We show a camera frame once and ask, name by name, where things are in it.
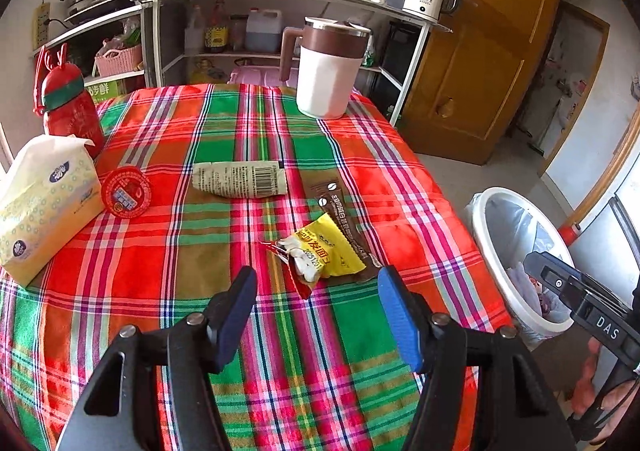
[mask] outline red plastic lid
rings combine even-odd
[[[137,167],[118,167],[102,184],[102,201],[114,216],[136,218],[151,203],[151,184]]]

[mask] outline metal bolt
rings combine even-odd
[[[442,312],[436,312],[431,316],[431,321],[433,321],[433,324],[436,326],[447,326],[450,320],[451,317],[449,317],[448,314],[444,314]]]
[[[511,326],[502,326],[500,327],[500,335],[505,339],[513,339],[518,335],[518,331]]]
[[[136,327],[133,325],[124,325],[121,329],[120,329],[120,337],[131,337],[133,334],[136,333]]]
[[[197,326],[204,321],[204,314],[202,312],[194,312],[187,316],[187,324],[191,326]]]

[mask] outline wooden door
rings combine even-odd
[[[529,86],[558,0],[464,0],[434,30],[398,129],[418,153],[490,157]]]

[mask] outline red bottle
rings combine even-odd
[[[51,55],[42,47],[36,66],[36,82],[33,88],[33,113],[44,116],[44,131],[48,135],[88,138],[95,146],[86,146],[92,158],[104,147],[104,133],[100,126],[94,100],[84,89],[80,68],[66,60],[66,43],[58,52],[58,65],[51,63]],[[44,66],[49,74],[42,82],[42,99],[39,82]]]

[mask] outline electrical outlet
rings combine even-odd
[[[33,36],[31,39],[31,45],[34,50],[40,48],[43,44],[46,44],[49,41],[49,25],[46,25],[45,21],[49,19],[50,10],[51,4],[46,2],[33,11],[33,22],[31,25]]]

